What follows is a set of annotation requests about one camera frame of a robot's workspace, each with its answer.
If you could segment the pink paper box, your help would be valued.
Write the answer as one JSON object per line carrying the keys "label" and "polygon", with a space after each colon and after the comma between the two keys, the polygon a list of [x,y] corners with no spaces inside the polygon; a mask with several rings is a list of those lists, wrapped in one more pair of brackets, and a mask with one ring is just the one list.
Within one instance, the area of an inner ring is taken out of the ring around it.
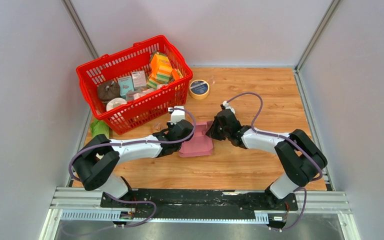
{"label": "pink paper box", "polygon": [[189,141],[182,143],[178,152],[182,158],[209,156],[213,153],[213,139],[206,135],[213,121],[196,124],[195,132]]}

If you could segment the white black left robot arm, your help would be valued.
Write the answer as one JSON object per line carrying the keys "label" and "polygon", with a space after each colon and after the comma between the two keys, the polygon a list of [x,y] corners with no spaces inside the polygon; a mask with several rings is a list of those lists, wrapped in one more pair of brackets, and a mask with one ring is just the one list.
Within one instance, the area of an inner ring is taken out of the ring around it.
{"label": "white black left robot arm", "polygon": [[99,134],[72,158],[69,170],[77,174],[86,191],[101,190],[125,208],[132,203],[133,194],[126,180],[113,172],[115,167],[128,161],[172,155],[192,138],[194,130],[193,124],[183,119],[143,138],[114,140]]}

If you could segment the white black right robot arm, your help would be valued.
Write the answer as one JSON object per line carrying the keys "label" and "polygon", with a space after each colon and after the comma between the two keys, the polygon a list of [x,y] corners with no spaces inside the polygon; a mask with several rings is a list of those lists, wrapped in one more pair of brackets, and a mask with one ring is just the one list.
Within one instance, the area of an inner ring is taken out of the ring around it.
{"label": "white black right robot arm", "polygon": [[206,135],[218,141],[229,140],[235,147],[277,155],[284,173],[264,191],[265,203],[273,210],[285,203],[287,195],[321,177],[328,164],[325,155],[303,130],[262,131],[242,125],[231,109],[223,109],[214,117]]}

